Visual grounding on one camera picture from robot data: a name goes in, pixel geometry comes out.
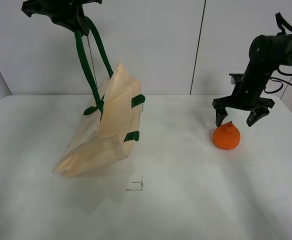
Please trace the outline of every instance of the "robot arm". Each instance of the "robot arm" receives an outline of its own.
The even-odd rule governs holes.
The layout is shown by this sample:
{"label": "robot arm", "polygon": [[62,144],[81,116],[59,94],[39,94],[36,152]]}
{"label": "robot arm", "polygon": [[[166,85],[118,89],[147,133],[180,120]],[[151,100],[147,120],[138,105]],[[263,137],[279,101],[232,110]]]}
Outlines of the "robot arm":
{"label": "robot arm", "polygon": [[28,16],[41,14],[49,16],[54,24],[63,26],[72,32],[80,30],[88,36],[90,28],[85,20],[83,4],[102,3],[102,0],[28,0],[21,10]]}
{"label": "robot arm", "polygon": [[228,115],[226,107],[250,111],[247,125],[251,127],[262,117],[269,114],[268,108],[274,101],[260,95],[273,72],[281,65],[292,66],[292,34],[286,34],[283,25],[292,31],[292,27],[276,14],[277,25],[281,33],[273,36],[256,37],[249,48],[249,63],[244,74],[230,74],[235,87],[230,96],[213,100],[216,111],[216,126],[219,127]]}

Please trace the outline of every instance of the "orange fruit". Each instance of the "orange fruit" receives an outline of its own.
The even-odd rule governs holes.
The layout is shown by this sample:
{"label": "orange fruit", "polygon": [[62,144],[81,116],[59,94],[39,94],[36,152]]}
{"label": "orange fruit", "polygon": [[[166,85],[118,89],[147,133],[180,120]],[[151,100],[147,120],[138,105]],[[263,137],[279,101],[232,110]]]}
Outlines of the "orange fruit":
{"label": "orange fruit", "polygon": [[216,128],[212,134],[212,142],[220,149],[234,149],[240,141],[241,133],[231,121]]}

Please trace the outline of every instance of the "beige cloth bag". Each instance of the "beige cloth bag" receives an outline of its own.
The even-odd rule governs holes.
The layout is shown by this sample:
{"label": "beige cloth bag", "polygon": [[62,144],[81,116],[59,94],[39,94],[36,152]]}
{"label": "beige cloth bag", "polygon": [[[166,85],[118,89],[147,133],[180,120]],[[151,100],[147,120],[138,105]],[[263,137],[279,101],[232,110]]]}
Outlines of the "beige cloth bag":
{"label": "beige cloth bag", "polygon": [[97,91],[87,58],[83,57],[82,36],[80,33],[75,36],[79,59],[94,97],[84,113],[87,116],[54,169],[54,172],[63,172],[63,178],[128,158],[135,141],[139,140],[141,104],[145,101],[145,97],[140,94],[140,81],[132,78],[122,63],[112,72],[108,59],[105,59],[106,54],[103,55],[104,48],[101,50],[98,46],[96,38],[99,35],[96,37],[94,34],[111,76]]}

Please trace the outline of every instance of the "green bag handle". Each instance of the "green bag handle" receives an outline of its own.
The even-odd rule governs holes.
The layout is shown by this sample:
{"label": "green bag handle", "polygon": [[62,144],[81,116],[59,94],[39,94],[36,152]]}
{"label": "green bag handle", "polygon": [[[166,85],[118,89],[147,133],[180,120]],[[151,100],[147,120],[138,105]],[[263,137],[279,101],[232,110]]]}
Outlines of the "green bag handle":
{"label": "green bag handle", "polygon": [[91,30],[91,33],[92,33],[92,35],[93,35],[93,37],[94,37],[94,39],[96,41],[97,48],[99,50],[101,59],[102,59],[104,65],[105,65],[105,67],[107,69],[109,78],[112,78],[114,72],[112,70],[110,62],[108,61],[108,57],[106,55],[101,36],[100,36],[99,32],[97,31],[97,28],[95,27],[95,25],[92,22],[92,20],[90,20],[87,16],[85,16],[85,19],[88,22],[89,29]]}
{"label": "green bag handle", "polygon": [[[103,42],[101,39],[100,34],[97,31],[97,28],[95,27],[94,23],[86,16],[85,17],[86,21],[88,22],[89,28],[94,36],[94,39],[96,41],[100,56],[102,61],[104,62],[108,75],[111,78],[113,75],[113,70],[112,67],[110,65],[110,62],[107,58],[104,46],[103,46]],[[82,70],[85,74],[85,77],[87,79],[87,82],[91,88],[92,91],[92,95],[95,99],[96,102],[96,106],[97,107],[89,107],[88,109],[85,110],[84,115],[89,115],[92,114],[93,112],[95,112],[97,109],[100,110],[101,115],[103,115],[103,111],[104,111],[104,101],[101,99],[100,94],[98,92],[98,88],[96,85],[96,82],[94,80],[90,65],[88,63],[86,54],[85,54],[85,49],[84,49],[84,45],[83,45],[83,40],[82,40],[82,33],[80,30],[76,30],[75,31],[75,40],[76,40],[76,49],[77,49],[77,53],[78,53],[78,57],[79,57],[79,61],[82,67]]]}

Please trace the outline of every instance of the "green strap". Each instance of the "green strap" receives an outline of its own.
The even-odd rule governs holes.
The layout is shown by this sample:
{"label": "green strap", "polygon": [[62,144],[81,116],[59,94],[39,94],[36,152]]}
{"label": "green strap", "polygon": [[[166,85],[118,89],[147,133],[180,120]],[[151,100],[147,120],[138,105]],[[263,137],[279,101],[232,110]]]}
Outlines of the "green strap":
{"label": "green strap", "polygon": [[103,42],[102,42],[101,36],[98,33],[97,28],[95,27],[95,25],[92,22],[92,20],[90,20],[87,16],[85,16],[85,19],[88,22],[88,26],[89,26],[89,28],[91,30],[92,35],[94,36],[94,39],[96,41],[96,44],[97,44],[101,59],[102,59],[102,61],[104,62],[105,66],[106,66],[109,78],[111,78],[113,76],[114,72],[112,70],[110,62],[108,61],[108,58],[107,58],[107,55],[106,55],[106,52],[105,52],[105,49],[104,49],[104,46],[103,46]]}
{"label": "green strap", "polygon": [[140,131],[132,131],[127,133],[124,142],[135,140],[136,142],[140,139]]}
{"label": "green strap", "polygon": [[135,96],[131,99],[131,108],[139,105],[139,104],[143,104],[145,102],[146,98],[144,95],[139,94],[138,96]]}
{"label": "green strap", "polygon": [[76,39],[77,53],[78,53],[78,57],[80,60],[82,70],[84,71],[85,77],[86,77],[88,84],[91,88],[92,94],[93,94],[95,102],[96,102],[96,106],[100,110],[101,115],[103,115],[104,102],[101,100],[100,94],[98,93],[98,89],[97,89],[90,65],[87,61],[87,57],[85,54],[84,45],[83,45],[83,41],[82,41],[82,33],[79,30],[75,31],[75,39]]}
{"label": "green strap", "polygon": [[90,106],[89,108],[87,108],[87,109],[84,111],[83,115],[84,115],[84,116],[88,116],[88,115],[94,113],[97,109],[98,109],[98,108],[97,108],[96,106]]}

